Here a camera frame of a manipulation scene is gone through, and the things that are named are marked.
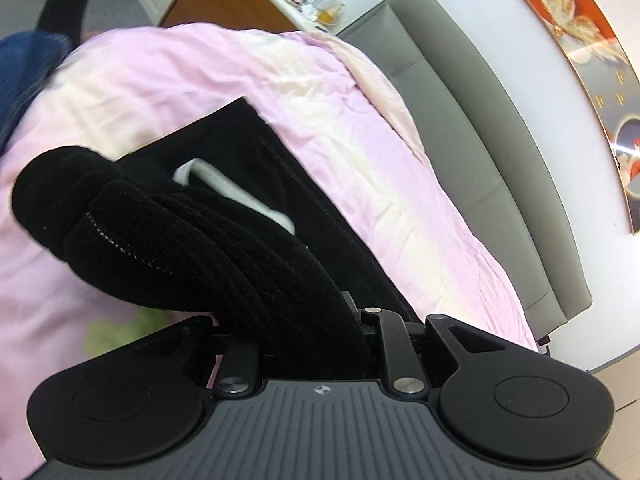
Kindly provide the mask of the black corduroy pants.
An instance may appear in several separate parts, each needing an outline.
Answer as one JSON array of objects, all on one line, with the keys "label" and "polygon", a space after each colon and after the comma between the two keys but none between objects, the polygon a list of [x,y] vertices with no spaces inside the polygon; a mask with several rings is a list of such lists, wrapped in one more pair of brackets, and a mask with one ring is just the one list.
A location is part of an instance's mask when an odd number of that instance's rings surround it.
[{"label": "black corduroy pants", "polygon": [[274,131],[235,100],[117,160],[80,146],[18,175],[17,222],[82,280],[210,314],[282,374],[361,376],[353,307],[416,312]]}]

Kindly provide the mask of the grey padded headboard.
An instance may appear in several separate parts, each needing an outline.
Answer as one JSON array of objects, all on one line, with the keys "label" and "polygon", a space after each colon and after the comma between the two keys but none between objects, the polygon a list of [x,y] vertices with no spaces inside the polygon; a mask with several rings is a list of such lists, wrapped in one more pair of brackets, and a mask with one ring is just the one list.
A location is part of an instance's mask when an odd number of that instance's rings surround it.
[{"label": "grey padded headboard", "polygon": [[338,34],[399,92],[440,186],[501,264],[536,341],[592,304],[560,194],[524,119],[437,0],[383,0]]}]

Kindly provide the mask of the pink floral bed quilt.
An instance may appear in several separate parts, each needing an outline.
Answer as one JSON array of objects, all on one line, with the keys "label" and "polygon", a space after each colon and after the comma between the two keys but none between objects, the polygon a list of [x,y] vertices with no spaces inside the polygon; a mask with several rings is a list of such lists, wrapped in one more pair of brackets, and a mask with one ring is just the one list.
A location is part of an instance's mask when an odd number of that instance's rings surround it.
[{"label": "pink floral bed quilt", "polygon": [[[500,264],[440,187],[398,92],[356,48],[318,32],[212,24],[104,32],[51,75],[1,159],[9,197],[42,152],[119,158],[247,99],[337,206],[419,316],[443,313],[533,348]],[[84,283],[1,208],[1,474],[42,462],[26,422],[35,388],[177,321]]]}]

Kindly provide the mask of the blue denim jeans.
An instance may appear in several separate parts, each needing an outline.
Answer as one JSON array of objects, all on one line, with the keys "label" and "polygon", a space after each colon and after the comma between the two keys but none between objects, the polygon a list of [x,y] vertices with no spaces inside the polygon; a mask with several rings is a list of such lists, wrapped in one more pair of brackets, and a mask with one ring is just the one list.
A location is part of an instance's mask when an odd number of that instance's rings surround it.
[{"label": "blue denim jeans", "polygon": [[71,50],[70,38],[42,30],[1,40],[1,153],[50,73]]}]

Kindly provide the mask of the framed orange fish picture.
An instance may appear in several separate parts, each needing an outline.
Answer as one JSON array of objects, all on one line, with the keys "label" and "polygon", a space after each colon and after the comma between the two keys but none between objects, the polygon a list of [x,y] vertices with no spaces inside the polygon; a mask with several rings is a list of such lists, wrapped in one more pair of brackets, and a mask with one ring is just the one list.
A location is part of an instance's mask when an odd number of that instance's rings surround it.
[{"label": "framed orange fish picture", "polygon": [[617,167],[631,232],[639,232],[639,76],[594,0],[524,0],[572,66]]}]

